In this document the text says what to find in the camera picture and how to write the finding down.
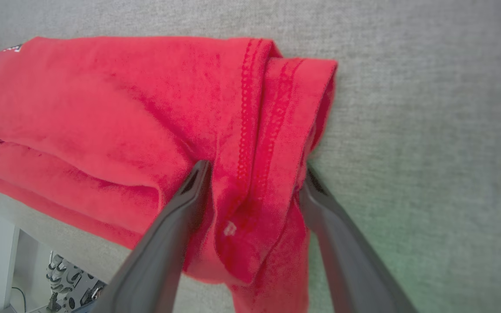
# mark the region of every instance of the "red fabric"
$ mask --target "red fabric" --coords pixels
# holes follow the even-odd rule
[[[304,312],[297,191],[335,70],[263,39],[35,38],[0,52],[0,192],[133,248],[210,160],[185,272],[226,283],[239,313]]]

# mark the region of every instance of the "black cable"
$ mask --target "black cable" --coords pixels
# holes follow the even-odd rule
[[[24,296],[24,293],[22,292],[22,290],[20,290],[20,288],[16,288],[16,287],[11,287],[12,289],[16,289],[18,291],[20,291],[20,293],[22,293],[22,301],[24,302],[24,313],[26,313],[26,297]]]

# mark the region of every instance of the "fabric fold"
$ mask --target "fabric fold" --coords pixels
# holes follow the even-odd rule
[[[334,98],[335,61],[286,59],[255,38],[17,47],[0,52],[0,192],[133,248],[193,164],[210,160],[184,271],[227,284],[238,313],[306,311],[297,196]]]

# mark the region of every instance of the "gray floor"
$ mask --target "gray floor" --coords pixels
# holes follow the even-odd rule
[[[319,172],[421,311],[501,312],[501,0],[0,0],[0,49],[96,35],[270,37],[287,56],[337,59]],[[13,216],[83,268],[107,271],[93,251],[125,255]]]

